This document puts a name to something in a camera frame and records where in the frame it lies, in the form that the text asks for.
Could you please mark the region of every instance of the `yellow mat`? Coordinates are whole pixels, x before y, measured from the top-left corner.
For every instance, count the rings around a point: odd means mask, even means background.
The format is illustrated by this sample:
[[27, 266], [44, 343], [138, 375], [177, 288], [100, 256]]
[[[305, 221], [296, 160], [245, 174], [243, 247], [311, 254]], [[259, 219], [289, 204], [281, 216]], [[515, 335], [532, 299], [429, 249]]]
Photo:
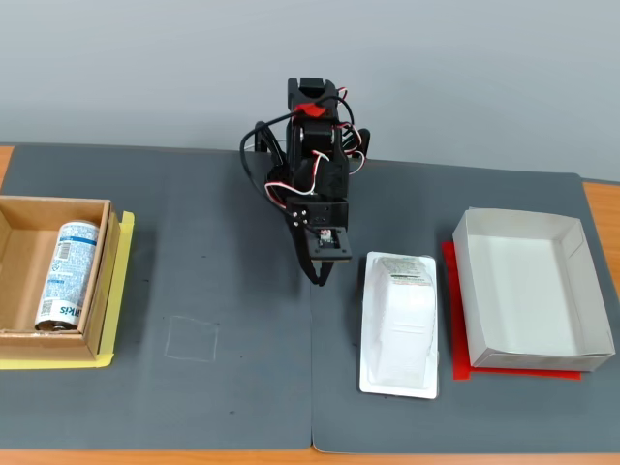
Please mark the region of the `yellow mat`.
[[63, 368], [102, 368], [108, 366], [114, 357], [114, 339], [120, 316], [120, 302], [123, 298], [125, 287], [125, 275], [127, 274], [127, 262], [129, 261], [129, 249], [134, 232], [134, 214], [129, 211], [123, 212], [123, 220], [120, 223], [120, 237], [118, 249], [114, 260], [114, 272], [109, 287], [108, 307], [106, 308], [106, 320], [102, 332], [99, 354], [94, 360], [60, 361], [60, 360], [3, 360], [0, 359], [0, 370], [52, 370]]

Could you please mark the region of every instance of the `wooden table edge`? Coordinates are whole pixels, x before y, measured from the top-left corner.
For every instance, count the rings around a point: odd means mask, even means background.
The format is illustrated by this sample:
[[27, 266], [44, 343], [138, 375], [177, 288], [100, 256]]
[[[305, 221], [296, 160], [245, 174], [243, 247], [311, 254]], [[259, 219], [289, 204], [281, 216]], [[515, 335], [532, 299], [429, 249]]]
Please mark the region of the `wooden table edge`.
[[[0, 146], [0, 185], [8, 167], [12, 147]], [[620, 186], [596, 182], [583, 183], [603, 245], [607, 264], [616, 290], [620, 289]], [[466, 465], [466, 464], [563, 464], [589, 463], [610, 465], [620, 463], [620, 454], [407, 454], [407, 455], [357, 455], [346, 453], [321, 453], [314, 448], [304, 450], [242, 450], [242, 451], [170, 451], [170, 450], [0, 450], [0, 463], [7, 465], [99, 465], [125, 464], [178, 464], [198, 465], [230, 463], [294, 464], [416, 464], [416, 465]]]

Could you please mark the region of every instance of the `white wall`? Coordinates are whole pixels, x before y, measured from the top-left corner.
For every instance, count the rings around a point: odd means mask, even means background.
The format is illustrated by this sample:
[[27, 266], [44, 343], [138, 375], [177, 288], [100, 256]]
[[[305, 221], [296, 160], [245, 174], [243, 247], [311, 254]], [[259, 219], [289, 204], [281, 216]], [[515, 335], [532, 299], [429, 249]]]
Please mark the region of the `white wall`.
[[619, 17], [616, 0], [0, 0], [0, 141], [236, 148], [310, 76], [351, 89], [371, 157], [620, 180]]

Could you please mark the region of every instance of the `red mat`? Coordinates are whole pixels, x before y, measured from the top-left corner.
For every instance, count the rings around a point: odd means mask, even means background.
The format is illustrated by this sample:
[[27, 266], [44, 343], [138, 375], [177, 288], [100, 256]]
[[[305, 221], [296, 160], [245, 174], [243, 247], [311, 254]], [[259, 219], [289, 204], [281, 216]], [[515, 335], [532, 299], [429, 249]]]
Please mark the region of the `red mat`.
[[442, 249], [448, 269], [450, 314], [452, 319], [452, 377], [455, 381], [469, 381], [472, 373], [497, 373], [502, 375], [562, 378], [574, 381], [581, 380], [581, 372], [579, 371], [510, 370], [506, 368], [475, 368], [470, 365], [469, 349], [467, 348], [467, 330], [465, 328], [465, 316], [463, 315], [461, 287], [458, 282], [454, 243], [444, 242]]

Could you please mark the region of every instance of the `open cardboard box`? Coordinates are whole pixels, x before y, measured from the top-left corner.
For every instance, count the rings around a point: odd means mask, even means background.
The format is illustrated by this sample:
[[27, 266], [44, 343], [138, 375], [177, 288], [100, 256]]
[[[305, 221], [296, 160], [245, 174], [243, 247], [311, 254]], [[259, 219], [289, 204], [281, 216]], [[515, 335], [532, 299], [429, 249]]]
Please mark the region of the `open cardboard box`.
[[[60, 227], [99, 225], [77, 330], [34, 328]], [[0, 358], [94, 359], [99, 350], [120, 228], [110, 201], [0, 196]]]
[[615, 354], [578, 219], [470, 209], [453, 238], [472, 366], [593, 371]]

